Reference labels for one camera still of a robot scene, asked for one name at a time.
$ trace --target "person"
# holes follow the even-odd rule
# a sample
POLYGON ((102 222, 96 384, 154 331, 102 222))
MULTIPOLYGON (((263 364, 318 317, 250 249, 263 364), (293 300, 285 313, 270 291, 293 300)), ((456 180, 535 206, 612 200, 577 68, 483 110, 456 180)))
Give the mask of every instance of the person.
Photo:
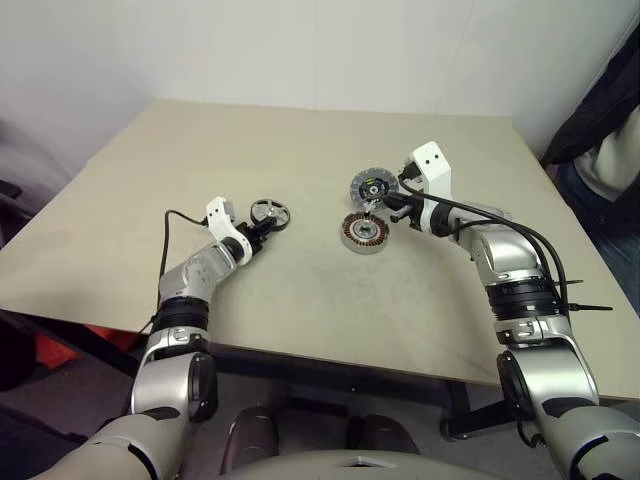
POLYGON ((562 125, 542 158, 640 317, 638 28, 562 125))

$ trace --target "dark jacket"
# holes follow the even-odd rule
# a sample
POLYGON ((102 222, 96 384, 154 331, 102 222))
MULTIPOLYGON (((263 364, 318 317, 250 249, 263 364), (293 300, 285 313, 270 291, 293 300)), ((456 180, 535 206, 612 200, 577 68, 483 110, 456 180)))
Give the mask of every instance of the dark jacket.
MULTIPOLYGON (((569 162, 598 147, 639 104, 640 38, 636 27, 573 115, 556 132, 542 165, 569 162)), ((640 174, 612 203, 607 221, 640 225, 640 174)))

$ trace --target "metal disc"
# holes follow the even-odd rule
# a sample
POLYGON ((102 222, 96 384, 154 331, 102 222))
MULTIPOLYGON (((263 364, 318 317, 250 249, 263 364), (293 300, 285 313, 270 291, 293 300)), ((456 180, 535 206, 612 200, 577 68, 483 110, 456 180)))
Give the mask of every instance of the metal disc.
POLYGON ((341 239, 345 247, 361 255, 377 253, 386 245, 389 226, 375 215, 351 213, 342 221, 341 239))
POLYGON ((374 202, 373 210, 381 210, 385 208, 382 197, 397 191, 398 180, 393 173, 384 168, 368 168, 353 178, 349 193, 358 208, 374 202))
POLYGON ((276 224, 273 226, 275 231, 284 230, 291 221, 289 209, 280 202, 269 198, 253 202, 250 215, 253 223, 258 223, 267 217, 275 217, 276 224))

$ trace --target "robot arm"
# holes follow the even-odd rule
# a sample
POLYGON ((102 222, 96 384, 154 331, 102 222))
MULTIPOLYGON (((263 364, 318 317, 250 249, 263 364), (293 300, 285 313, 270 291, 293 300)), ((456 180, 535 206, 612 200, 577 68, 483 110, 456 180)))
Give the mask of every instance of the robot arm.
POLYGON ((207 205, 214 242, 165 273, 146 351, 134 380, 131 413, 99 430, 43 480, 173 479, 198 424, 218 407, 209 353, 209 310, 218 285, 260 251, 276 218, 234 225, 233 205, 207 205))
MULTIPOLYGON (((498 356, 505 400, 518 421, 535 421, 566 478, 637 478, 640 425, 598 406, 593 376, 573 337, 569 319, 532 243, 509 226, 488 221, 478 208, 451 201, 451 170, 435 142, 415 150, 399 175, 442 201, 391 193, 384 198, 397 223, 449 237, 466 250, 496 316, 494 329, 506 351, 498 356)), ((483 208, 491 216, 508 214, 483 208)))

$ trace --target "table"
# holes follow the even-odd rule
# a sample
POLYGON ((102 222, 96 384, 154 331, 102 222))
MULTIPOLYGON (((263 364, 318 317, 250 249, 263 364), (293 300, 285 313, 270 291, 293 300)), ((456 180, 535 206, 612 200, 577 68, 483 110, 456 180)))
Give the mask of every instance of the table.
MULTIPOLYGON (((546 235, 571 300, 614 312, 573 314, 600 393, 640 397, 640 322, 537 160, 506 118, 311 111, 157 100, 2 251, 0 308, 137 331, 154 313, 162 216, 204 217, 218 195, 248 219, 274 198, 290 226, 219 292, 220 344, 255 352, 498 384, 503 348, 474 265, 446 239, 392 225, 386 248, 340 242, 360 170, 397 171, 435 140, 459 200, 506 208, 546 235)), ((211 241, 172 219, 168 267, 211 241)))

